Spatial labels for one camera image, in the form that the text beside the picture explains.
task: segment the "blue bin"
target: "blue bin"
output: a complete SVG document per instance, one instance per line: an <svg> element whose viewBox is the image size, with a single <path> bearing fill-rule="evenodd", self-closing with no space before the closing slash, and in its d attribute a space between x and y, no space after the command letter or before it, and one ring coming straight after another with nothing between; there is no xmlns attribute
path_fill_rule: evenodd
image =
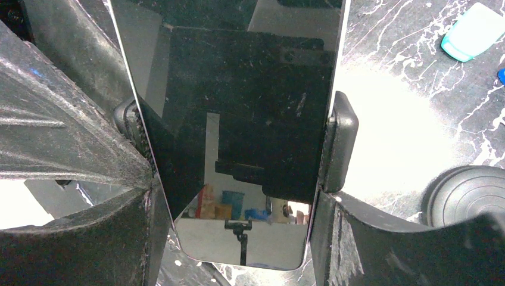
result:
<svg viewBox="0 0 505 286"><path fill-rule="evenodd" d="M221 203L230 204L232 206L232 219L239 220L242 214L242 203L244 202L244 193L223 191Z"/></svg>

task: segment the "black marble countertop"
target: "black marble countertop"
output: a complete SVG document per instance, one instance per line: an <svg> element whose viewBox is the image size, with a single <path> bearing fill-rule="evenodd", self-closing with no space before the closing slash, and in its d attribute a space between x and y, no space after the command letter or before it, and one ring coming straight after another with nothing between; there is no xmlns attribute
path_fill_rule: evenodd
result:
<svg viewBox="0 0 505 286"><path fill-rule="evenodd" d="M466 63L440 47L476 2L346 3L335 89L347 94L360 121L346 193L419 222L425 189L443 171L505 166L505 98L497 79L505 37ZM505 1L480 2L505 14Z"/></svg>

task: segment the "mirror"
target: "mirror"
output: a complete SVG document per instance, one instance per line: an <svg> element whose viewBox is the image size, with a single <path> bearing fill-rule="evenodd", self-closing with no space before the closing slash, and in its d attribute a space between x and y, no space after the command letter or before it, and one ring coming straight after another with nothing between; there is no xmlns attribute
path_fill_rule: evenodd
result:
<svg viewBox="0 0 505 286"><path fill-rule="evenodd" d="M176 233L194 259L303 262L340 15L310 2L110 0Z"/></svg>

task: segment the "teal plastic container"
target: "teal plastic container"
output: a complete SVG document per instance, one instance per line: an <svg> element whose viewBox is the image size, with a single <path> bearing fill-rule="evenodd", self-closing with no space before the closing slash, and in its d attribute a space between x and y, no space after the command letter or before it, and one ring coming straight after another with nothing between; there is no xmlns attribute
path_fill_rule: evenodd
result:
<svg viewBox="0 0 505 286"><path fill-rule="evenodd" d="M442 40L453 58L465 62L489 49L505 33L505 18L481 3L475 3Z"/></svg>
<svg viewBox="0 0 505 286"><path fill-rule="evenodd" d="M232 219L239 220L242 214L242 204L244 203L244 193L234 191L223 191L221 203L232 205Z"/></svg>

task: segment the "black rubber pad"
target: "black rubber pad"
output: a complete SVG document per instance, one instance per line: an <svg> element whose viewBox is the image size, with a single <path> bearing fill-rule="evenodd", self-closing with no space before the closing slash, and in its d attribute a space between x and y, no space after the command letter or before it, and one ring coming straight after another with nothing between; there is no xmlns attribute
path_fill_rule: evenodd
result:
<svg viewBox="0 0 505 286"><path fill-rule="evenodd" d="M505 170L464 166L449 170L428 188L423 222L434 227L452 225L483 212L505 212Z"/></svg>

